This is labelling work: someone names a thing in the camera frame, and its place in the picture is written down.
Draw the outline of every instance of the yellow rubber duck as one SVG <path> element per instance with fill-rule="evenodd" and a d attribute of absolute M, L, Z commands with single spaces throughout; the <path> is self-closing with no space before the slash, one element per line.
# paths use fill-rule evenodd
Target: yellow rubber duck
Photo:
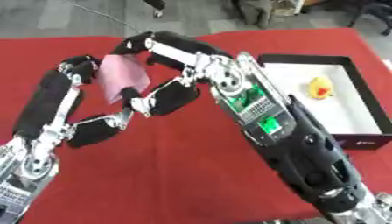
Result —
<path fill-rule="evenodd" d="M 308 93 L 314 99 L 323 100 L 333 95 L 333 83 L 326 77 L 316 77 L 309 83 Z"/>

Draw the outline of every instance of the black box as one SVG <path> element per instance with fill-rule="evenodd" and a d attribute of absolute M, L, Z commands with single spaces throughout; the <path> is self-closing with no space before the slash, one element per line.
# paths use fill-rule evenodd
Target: black box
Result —
<path fill-rule="evenodd" d="M 376 150 L 392 140 L 392 122 L 389 120 L 388 115 L 385 113 L 385 111 L 382 109 L 380 103 L 377 101 L 375 96 L 372 94 L 372 91 L 369 89 L 367 83 L 362 79 L 361 74 L 359 73 L 358 69 L 355 67 L 354 63 L 348 57 L 264 54 L 264 55 L 260 55 L 257 61 L 261 66 L 265 67 L 266 72 L 270 78 L 272 77 L 273 79 L 280 79 L 280 81 L 282 81 L 283 78 L 277 78 L 277 76 L 279 76 L 281 74 L 282 75 L 286 75 L 286 74 L 290 75 L 292 72 L 293 74 L 297 73 L 297 75 L 298 75 L 298 73 L 300 71 L 299 67 L 303 67 L 303 69 L 306 69 L 306 70 L 304 70 L 304 74 L 308 73 L 308 76 L 309 76 L 309 74 L 312 73 L 309 70 L 316 71 L 314 69 L 318 69 L 318 67 L 319 67 L 320 71 L 316 72 L 318 74 L 318 73 L 323 73 L 321 71 L 322 69 L 332 71 L 333 69 L 329 69 L 328 67 L 334 67 L 334 69 L 336 71 L 339 71 L 339 74 L 334 75 L 335 78 L 339 77 L 338 79 L 347 79 L 347 81 L 350 81 L 351 85 L 353 85 L 353 87 L 350 88 L 349 85 L 347 84 L 347 81 L 339 81 L 339 83 L 335 83 L 335 82 L 333 83 L 335 87 L 338 87 L 341 82 L 345 82 L 346 86 L 342 84 L 344 87 L 340 87 L 340 88 L 344 89 L 344 91 L 346 91 L 345 93 L 347 93 L 348 95 L 353 96 L 353 97 L 342 96 L 343 98 L 346 97 L 346 104 L 344 104 L 344 106 L 341 106 L 341 104 L 343 104 L 341 100 L 331 100 L 331 101 L 335 101 L 334 104 L 336 104 L 336 105 L 339 104 L 342 109 L 347 107 L 347 110 L 346 110 L 347 119 L 340 119 L 339 120 L 339 118 L 337 118 L 339 120 L 339 123 L 344 123 L 347 120 L 353 119 L 353 117 L 355 117 L 357 115 L 357 112 L 362 113 L 364 116 L 366 113 L 368 113 L 368 116 L 371 117 L 370 119 L 358 119 L 357 122 L 363 123 L 366 120 L 366 123 L 369 123 L 369 124 L 373 123 L 372 125 L 368 125 L 368 126 L 365 123 L 363 123 L 364 126 L 361 128 L 363 130 L 365 127 L 372 127 L 372 129 L 374 129 L 374 130 L 372 130 L 373 132 L 369 131 L 369 133 L 366 133 L 366 132 L 368 132 L 367 129 L 366 129 L 366 131 L 363 131 L 362 133 L 360 131 L 358 131 L 358 133 L 357 133 L 356 130 L 353 130 L 353 133 L 348 133 L 348 132 L 350 132 L 350 131 L 348 131 L 347 134 L 346 133 L 336 134 L 338 131 L 331 131 L 333 136 L 337 139 L 337 141 L 345 149 Z M 341 76 L 341 74 L 343 73 L 342 71 L 344 71 L 344 73 L 346 74 L 346 77 L 348 77 L 348 78 L 343 78 L 343 76 Z M 279 84 L 277 83 L 279 81 L 277 81 L 277 80 L 273 81 L 273 79 L 271 79 L 271 81 L 278 88 L 280 88 Z M 286 91 L 290 91 L 290 90 L 286 90 L 287 85 L 292 85 L 292 86 L 296 85 L 292 81 L 289 81 L 289 80 L 287 80 L 287 81 L 288 81 L 288 83 L 285 83 L 284 91 L 282 91 L 284 94 L 288 94 L 288 93 L 286 93 Z M 304 94 L 301 93 L 302 91 L 299 91 L 300 87 L 294 87 L 294 88 L 296 90 L 298 90 L 297 93 L 299 95 L 302 95 L 302 97 L 305 101 L 310 101 L 308 99 L 305 99 Z M 358 103 L 357 105 L 355 105 L 352 108 L 348 108 L 353 105 L 353 104 L 348 105 L 348 103 L 351 103 L 351 101 L 355 102 L 354 98 L 360 99 L 363 104 L 362 107 L 363 108 L 366 107 L 366 109 L 359 110 L 360 107 L 356 108 L 357 105 L 360 105 L 361 103 Z M 318 116 L 317 113 L 315 113 L 315 111 L 312 111 L 310 108 L 308 108 L 308 109 L 315 116 Z M 333 111 L 335 111 L 335 110 L 338 110 L 338 109 L 329 110 L 329 113 L 333 113 Z M 323 122 L 323 121 L 320 121 L 320 122 L 323 123 L 325 125 L 325 127 L 329 130 L 329 128 L 328 128 L 329 123 L 328 122 Z M 353 120 L 352 120 L 353 126 L 357 126 L 357 122 L 353 122 Z"/>

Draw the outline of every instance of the cardboard tray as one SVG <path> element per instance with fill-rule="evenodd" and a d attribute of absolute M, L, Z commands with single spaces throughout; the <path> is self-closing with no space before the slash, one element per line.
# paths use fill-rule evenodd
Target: cardboard tray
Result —
<path fill-rule="evenodd" d="M 346 149 L 376 150 L 392 140 L 392 123 L 348 57 L 264 54 L 258 63 L 284 94 L 295 95 Z M 312 99 L 318 76 L 334 85 L 332 97 Z"/>

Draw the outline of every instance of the red tablecloth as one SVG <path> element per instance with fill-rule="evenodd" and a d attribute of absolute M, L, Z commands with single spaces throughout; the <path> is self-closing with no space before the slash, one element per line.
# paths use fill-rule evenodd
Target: red tablecloth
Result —
<path fill-rule="evenodd" d="M 232 54 L 349 56 L 392 114 L 392 75 L 354 30 L 246 31 L 200 39 Z M 44 71 L 78 54 L 101 57 L 119 42 L 107 37 L 0 40 L 0 139 L 11 138 L 12 124 Z M 148 72 L 154 84 L 175 75 L 162 66 Z M 87 99 L 73 119 L 118 109 L 108 107 L 98 85 L 85 89 Z M 105 143 L 58 148 L 60 173 L 24 223 L 232 223 L 317 215 L 280 182 L 202 90 L 197 101 L 172 115 L 137 115 L 124 133 Z M 371 190 L 392 192 L 392 144 L 350 154 Z"/>

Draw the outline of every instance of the chair leg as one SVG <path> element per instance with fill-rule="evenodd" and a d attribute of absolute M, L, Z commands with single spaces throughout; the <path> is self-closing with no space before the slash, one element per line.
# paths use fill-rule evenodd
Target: chair leg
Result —
<path fill-rule="evenodd" d="M 351 20 L 350 24 L 348 24 L 348 27 L 353 27 L 355 23 L 357 22 L 358 18 L 362 16 L 362 14 L 365 14 L 365 12 L 368 10 L 367 6 L 362 6 L 358 9 L 358 11 L 355 13 L 353 19 Z"/>
<path fill-rule="evenodd" d="M 243 12 L 240 6 L 240 0 L 231 0 L 231 4 L 233 5 L 234 9 L 237 11 L 240 19 L 243 20 L 245 23 L 247 23 L 247 19 L 245 18 L 245 13 Z"/>
<path fill-rule="evenodd" d="M 382 35 L 382 36 L 389 36 L 391 30 L 392 30 L 392 28 L 389 27 L 389 28 L 387 28 L 385 31 L 383 31 L 383 32 L 381 33 L 381 35 Z"/>

